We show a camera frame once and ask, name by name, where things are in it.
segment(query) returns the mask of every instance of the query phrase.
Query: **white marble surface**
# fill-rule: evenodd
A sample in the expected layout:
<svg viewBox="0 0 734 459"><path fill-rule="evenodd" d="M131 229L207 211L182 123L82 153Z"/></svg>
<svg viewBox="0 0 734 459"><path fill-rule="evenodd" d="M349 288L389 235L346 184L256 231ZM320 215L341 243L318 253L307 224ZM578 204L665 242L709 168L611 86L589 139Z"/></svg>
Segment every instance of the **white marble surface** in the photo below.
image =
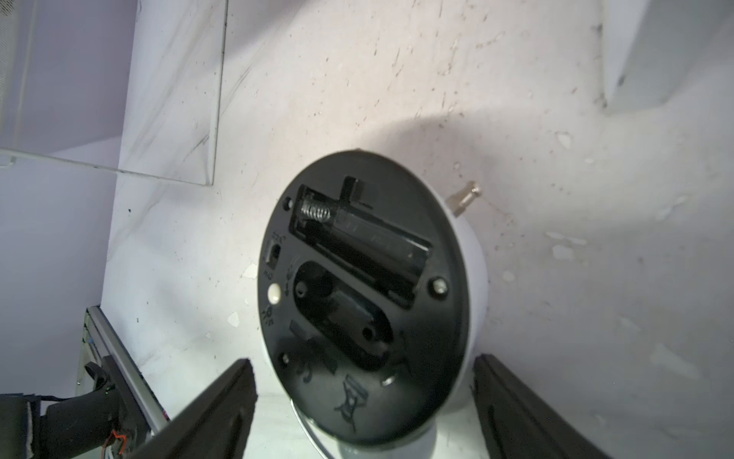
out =
<svg viewBox="0 0 734 459"><path fill-rule="evenodd" d="M318 457L264 359L248 268L293 176L359 147L445 195L484 188L467 212L493 283L481 351L614 457L727 455L734 27L666 106L606 117L600 17L572 0L233 1L214 185L117 183L103 309L169 413L248 356L246 456ZM138 59L151 30L134 64L175 74ZM164 119L155 87L131 78L123 152L141 167L167 161L163 137L135 142ZM176 116L205 118L186 104ZM440 423L436 457L486 457L476 432Z"/></svg>

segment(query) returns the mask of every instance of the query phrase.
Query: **battery spring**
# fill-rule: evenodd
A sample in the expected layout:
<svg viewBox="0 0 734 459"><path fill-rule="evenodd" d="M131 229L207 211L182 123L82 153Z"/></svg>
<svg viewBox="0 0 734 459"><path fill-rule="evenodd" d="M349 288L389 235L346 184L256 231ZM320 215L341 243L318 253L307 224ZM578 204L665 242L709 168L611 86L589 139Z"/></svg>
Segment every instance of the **battery spring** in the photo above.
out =
<svg viewBox="0 0 734 459"><path fill-rule="evenodd" d="M303 218L316 220L319 223L325 223L331 218L331 211L328 206L314 202L310 199L303 200L300 214Z"/></svg>

